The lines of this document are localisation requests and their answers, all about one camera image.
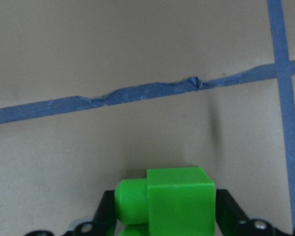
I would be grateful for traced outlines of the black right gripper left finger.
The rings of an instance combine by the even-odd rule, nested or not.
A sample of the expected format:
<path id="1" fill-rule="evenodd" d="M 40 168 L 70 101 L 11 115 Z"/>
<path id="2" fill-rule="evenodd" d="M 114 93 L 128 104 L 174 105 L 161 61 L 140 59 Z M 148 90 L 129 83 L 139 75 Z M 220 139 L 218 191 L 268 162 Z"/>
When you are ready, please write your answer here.
<path id="1" fill-rule="evenodd" d="M 115 210 L 115 191 L 104 192 L 92 220 L 92 236 L 113 236 L 117 216 Z"/>

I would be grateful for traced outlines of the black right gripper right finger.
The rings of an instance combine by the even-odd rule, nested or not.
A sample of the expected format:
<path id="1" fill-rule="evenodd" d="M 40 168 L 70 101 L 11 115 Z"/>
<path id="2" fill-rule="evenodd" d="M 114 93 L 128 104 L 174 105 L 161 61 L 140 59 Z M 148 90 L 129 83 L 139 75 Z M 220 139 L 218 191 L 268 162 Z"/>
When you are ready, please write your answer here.
<path id="1" fill-rule="evenodd" d="M 216 190 L 215 219 L 223 236 L 247 236 L 249 218 L 227 189 Z"/>

